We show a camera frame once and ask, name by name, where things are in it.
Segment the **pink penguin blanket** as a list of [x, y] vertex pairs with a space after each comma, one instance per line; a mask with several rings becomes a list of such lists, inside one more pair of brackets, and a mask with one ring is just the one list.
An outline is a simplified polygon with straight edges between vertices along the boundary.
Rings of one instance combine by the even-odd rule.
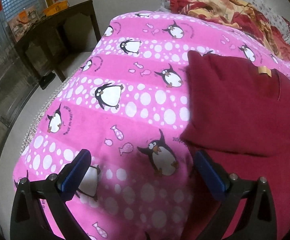
[[195, 239], [219, 203], [180, 137], [190, 51], [290, 80], [289, 61], [234, 28], [167, 12], [117, 16], [39, 118], [14, 184], [46, 179], [86, 149], [91, 164], [67, 206], [91, 239]]

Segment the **orange plastic basket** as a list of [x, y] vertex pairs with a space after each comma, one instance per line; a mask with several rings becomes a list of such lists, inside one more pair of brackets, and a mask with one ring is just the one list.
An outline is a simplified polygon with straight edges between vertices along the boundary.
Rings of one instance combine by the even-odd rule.
[[63, 11], [69, 7], [67, 0], [54, 3], [43, 11], [43, 14], [48, 17], [57, 14], [60, 11]]

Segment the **picture box on table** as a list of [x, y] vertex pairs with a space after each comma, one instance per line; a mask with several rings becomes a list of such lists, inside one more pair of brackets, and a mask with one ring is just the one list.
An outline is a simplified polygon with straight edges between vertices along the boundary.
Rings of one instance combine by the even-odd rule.
[[39, 15], [36, 6], [31, 6], [18, 13], [12, 18], [8, 25], [12, 32], [15, 42], [18, 42], [29, 29], [38, 22]]

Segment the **dark wooden side table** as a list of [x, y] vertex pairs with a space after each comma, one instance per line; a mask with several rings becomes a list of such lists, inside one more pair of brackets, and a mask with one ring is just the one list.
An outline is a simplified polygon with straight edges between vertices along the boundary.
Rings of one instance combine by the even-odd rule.
[[[60, 64], [69, 53], [71, 45], [65, 32], [64, 24], [68, 18], [77, 14], [82, 14], [90, 18], [96, 41], [99, 41], [102, 36], [99, 30], [93, 1], [87, 0], [70, 6], [52, 16], [45, 16], [42, 20], [35, 23], [33, 27], [26, 31], [23, 37], [20, 38], [14, 46], [14, 49], [19, 55], [22, 63], [33, 73], [41, 89], [45, 89], [56, 76], [59, 77], [62, 82], [66, 79], [65, 75], [58, 67], [58, 64]], [[56, 55], [52, 54], [52, 51], [48, 46], [48, 40], [54, 35], [58, 37], [61, 45], [61, 51], [56, 53]], [[47, 75], [41, 75], [26, 54], [30, 43], [40, 47], [48, 60], [48, 63], [51, 66], [51, 71]]]

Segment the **dark red sweater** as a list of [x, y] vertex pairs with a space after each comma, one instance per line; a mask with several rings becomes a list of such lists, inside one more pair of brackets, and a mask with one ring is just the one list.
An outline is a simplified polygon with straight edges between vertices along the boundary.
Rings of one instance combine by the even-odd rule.
[[290, 230], [290, 80], [247, 59], [188, 52], [189, 122], [181, 140], [228, 173], [265, 177], [277, 238]]

